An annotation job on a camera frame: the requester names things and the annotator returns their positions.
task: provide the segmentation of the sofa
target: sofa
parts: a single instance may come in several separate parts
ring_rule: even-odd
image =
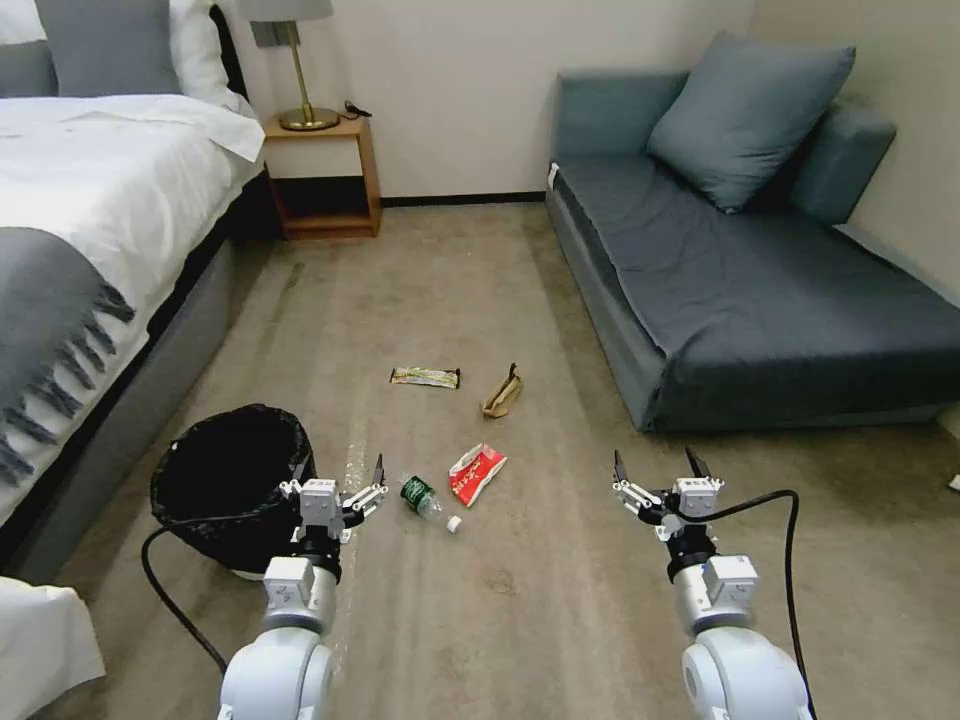
[[[960,400],[960,310],[835,227],[893,124],[834,103],[728,214],[646,152],[686,77],[557,83],[547,208],[637,429],[922,422]]]

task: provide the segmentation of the black cable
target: black cable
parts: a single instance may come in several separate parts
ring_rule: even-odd
[[[153,588],[153,591],[157,593],[157,596],[167,606],[167,609],[173,613],[173,616],[180,621],[180,624],[186,628],[187,632],[200,643],[200,646],[207,652],[207,654],[213,658],[213,661],[217,664],[217,668],[220,670],[221,675],[225,675],[227,672],[227,661],[223,659],[223,655],[213,646],[206,636],[200,632],[200,628],[193,624],[193,621],[187,617],[186,613],[180,609],[177,603],[174,602],[173,598],[163,589],[163,586],[160,584],[160,581],[157,579],[156,574],[153,572],[153,567],[150,565],[150,546],[153,544],[153,541],[156,540],[161,535],[165,535],[172,530],[177,528],[191,527],[193,525],[205,525],[208,523],[218,523],[218,522],[233,522],[236,520],[250,520],[252,518],[260,515],[260,512],[250,512],[244,513],[243,515],[221,515],[219,517],[207,517],[207,518],[192,518],[190,520],[178,520],[177,522],[170,523],[162,528],[154,530],[147,536],[147,539],[143,541],[143,545],[140,548],[140,563],[143,565],[143,572],[147,576],[147,580],[150,582],[150,586]]]
[[[790,498],[790,518],[787,520],[787,536],[783,547],[783,579],[787,591],[787,616],[790,620],[790,638],[793,640],[793,654],[797,659],[797,667],[800,669],[800,675],[803,677],[803,683],[807,686],[807,708],[813,720],[817,720],[817,713],[813,709],[813,693],[810,691],[810,680],[807,678],[807,668],[803,663],[803,649],[800,646],[800,629],[797,623],[797,604],[793,596],[793,538],[797,530],[797,517],[800,515],[800,496],[795,490],[776,490],[766,495],[761,495],[753,500],[731,505],[712,515],[703,517],[690,517],[677,511],[676,515],[681,520],[688,523],[708,523],[715,520],[722,520],[725,517],[736,515],[745,510],[765,505],[768,502],[779,500],[781,498]]]

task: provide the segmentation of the gray pillow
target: gray pillow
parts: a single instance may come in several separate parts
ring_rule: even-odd
[[[170,0],[37,0],[60,95],[179,93]]]
[[[50,48],[43,40],[0,45],[0,98],[52,97],[57,74]]]
[[[769,181],[830,106],[856,58],[719,33],[647,150],[736,212]]]

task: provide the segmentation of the trash can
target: trash can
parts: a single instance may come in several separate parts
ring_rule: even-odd
[[[258,511],[248,520],[171,532],[230,570],[262,574],[270,558],[289,554],[300,520],[277,486],[315,476],[310,441],[296,416],[246,405],[197,423],[170,446],[150,481],[150,504],[164,526]]]

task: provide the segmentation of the brass lamp base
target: brass lamp base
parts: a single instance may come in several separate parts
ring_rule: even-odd
[[[302,108],[281,113],[279,117],[280,127],[284,130],[294,130],[296,132],[313,132],[326,130],[340,124],[340,116],[337,115],[335,110],[327,108],[311,108],[311,110],[313,111],[313,118],[308,117]]]

